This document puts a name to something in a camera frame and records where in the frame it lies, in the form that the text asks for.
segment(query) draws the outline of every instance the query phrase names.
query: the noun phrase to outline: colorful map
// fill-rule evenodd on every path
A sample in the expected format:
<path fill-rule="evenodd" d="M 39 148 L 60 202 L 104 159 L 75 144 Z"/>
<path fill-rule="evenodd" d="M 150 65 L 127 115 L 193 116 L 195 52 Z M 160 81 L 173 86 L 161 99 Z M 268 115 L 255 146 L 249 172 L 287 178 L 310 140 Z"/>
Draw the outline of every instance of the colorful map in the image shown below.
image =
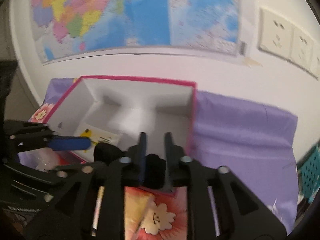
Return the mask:
<path fill-rule="evenodd" d="M 238 0 L 30 0 L 42 62 L 119 47 L 235 54 Z"/>

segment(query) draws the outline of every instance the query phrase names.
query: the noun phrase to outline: screw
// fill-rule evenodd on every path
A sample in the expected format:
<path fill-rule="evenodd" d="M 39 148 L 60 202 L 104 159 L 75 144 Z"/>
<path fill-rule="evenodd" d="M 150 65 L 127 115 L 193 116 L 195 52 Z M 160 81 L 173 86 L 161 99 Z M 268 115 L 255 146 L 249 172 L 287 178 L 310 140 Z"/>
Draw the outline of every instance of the screw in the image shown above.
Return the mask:
<path fill-rule="evenodd" d="M 44 195 L 44 201 L 46 201 L 47 203 L 49 203 L 52 199 L 53 199 L 52 195 L 50 195 L 50 194 Z"/>
<path fill-rule="evenodd" d="M 183 157 L 180 158 L 180 160 L 183 163 L 191 163 L 192 162 L 192 158 L 190 158 L 189 156 L 183 156 Z"/>
<path fill-rule="evenodd" d="M 57 176 L 60 178 L 66 178 L 68 177 L 68 173 L 66 173 L 65 171 L 57 171 Z"/>
<path fill-rule="evenodd" d="M 131 158 L 129 158 L 129 157 L 121 157 L 119 159 L 119 162 L 121 162 L 121 163 L 130 163 L 131 162 Z"/>
<path fill-rule="evenodd" d="M 82 172 L 86 173 L 86 174 L 89 174 L 91 172 L 93 172 L 93 168 L 91 166 L 84 166 L 82 169 L 81 169 Z"/>
<path fill-rule="evenodd" d="M 221 174 L 226 174 L 230 171 L 230 169 L 227 166 L 220 166 L 218 168 L 218 172 Z"/>

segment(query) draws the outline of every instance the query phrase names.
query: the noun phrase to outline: box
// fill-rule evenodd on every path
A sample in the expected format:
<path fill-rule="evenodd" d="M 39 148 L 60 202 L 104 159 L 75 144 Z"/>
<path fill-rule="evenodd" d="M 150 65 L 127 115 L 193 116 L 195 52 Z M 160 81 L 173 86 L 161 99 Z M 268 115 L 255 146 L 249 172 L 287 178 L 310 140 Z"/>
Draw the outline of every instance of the box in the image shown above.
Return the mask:
<path fill-rule="evenodd" d="M 93 162 L 94 144 L 106 141 L 126 151 L 141 132 L 147 154 L 165 159 L 164 134 L 188 153 L 196 83 L 146 77 L 82 76 L 61 97 L 44 122 L 61 136 L 89 136 L 92 147 L 75 151 Z"/>

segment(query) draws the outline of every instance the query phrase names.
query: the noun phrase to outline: white wall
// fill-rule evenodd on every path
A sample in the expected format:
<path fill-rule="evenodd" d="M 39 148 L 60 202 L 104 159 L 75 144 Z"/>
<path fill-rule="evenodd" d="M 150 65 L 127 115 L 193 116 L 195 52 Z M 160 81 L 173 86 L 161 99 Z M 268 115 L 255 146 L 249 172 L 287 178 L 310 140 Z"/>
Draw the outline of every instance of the white wall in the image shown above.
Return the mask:
<path fill-rule="evenodd" d="M 15 50 L 26 81 L 42 103 L 50 79 L 81 75 L 130 75 L 192 80 L 200 90 L 262 102 L 298 116 L 293 143 L 299 160 L 320 138 L 320 82 L 298 67 L 257 50 L 254 31 L 251 58 L 260 67 L 246 67 L 209 58 L 169 55 L 107 55 L 41 66 L 30 28 L 29 0 L 11 0 L 11 27 Z M 257 0 L 320 41 L 320 27 L 305 0 Z"/>

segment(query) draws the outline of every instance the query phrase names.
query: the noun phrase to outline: power outlet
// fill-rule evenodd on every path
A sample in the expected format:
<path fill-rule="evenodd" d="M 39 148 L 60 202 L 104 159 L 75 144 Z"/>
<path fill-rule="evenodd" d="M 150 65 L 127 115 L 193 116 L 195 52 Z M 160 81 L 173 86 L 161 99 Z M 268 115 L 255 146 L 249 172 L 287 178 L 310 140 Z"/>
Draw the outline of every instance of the power outlet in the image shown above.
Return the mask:
<path fill-rule="evenodd" d="M 266 9 L 261 10 L 261 16 L 260 49 L 288 59 L 292 40 L 292 23 Z"/>
<path fill-rule="evenodd" d="M 289 60 L 305 69 L 310 69 L 314 42 L 302 30 L 293 27 L 292 50 Z"/>
<path fill-rule="evenodd" d="M 316 77 L 320 77 L 320 44 L 318 42 L 315 42 L 313 46 L 310 71 Z"/>

